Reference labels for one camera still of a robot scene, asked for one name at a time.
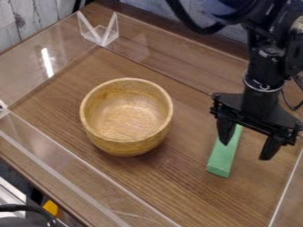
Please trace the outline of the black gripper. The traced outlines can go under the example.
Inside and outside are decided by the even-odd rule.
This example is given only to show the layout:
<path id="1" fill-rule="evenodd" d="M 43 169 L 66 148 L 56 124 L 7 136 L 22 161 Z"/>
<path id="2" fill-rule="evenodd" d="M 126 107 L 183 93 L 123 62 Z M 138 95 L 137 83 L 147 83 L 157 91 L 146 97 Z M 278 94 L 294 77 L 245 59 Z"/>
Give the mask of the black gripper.
<path id="1" fill-rule="evenodd" d="M 271 160 L 282 145 L 294 145 L 303 130 L 301 120 L 279 104 L 279 91 L 262 92 L 249 87 L 243 93 L 215 93 L 211 114 L 217 118 L 219 140 L 229 145 L 239 124 L 269 136 L 261 160 Z"/>

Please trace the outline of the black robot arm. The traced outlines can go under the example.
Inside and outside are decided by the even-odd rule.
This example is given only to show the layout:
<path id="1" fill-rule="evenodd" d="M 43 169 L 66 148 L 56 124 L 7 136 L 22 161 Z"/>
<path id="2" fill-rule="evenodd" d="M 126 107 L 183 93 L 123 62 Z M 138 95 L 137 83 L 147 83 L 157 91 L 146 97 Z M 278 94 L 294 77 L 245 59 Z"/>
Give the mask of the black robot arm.
<path id="1" fill-rule="evenodd" d="M 303 131 L 303 121 L 279 104 L 286 81 L 299 82 L 303 72 L 303 0 L 213 0 L 210 14 L 243 25 L 250 53 L 245 91 L 214 94 L 219 139 L 230 143 L 237 125 L 258 131 L 267 136 L 259 159 L 271 160 Z"/>

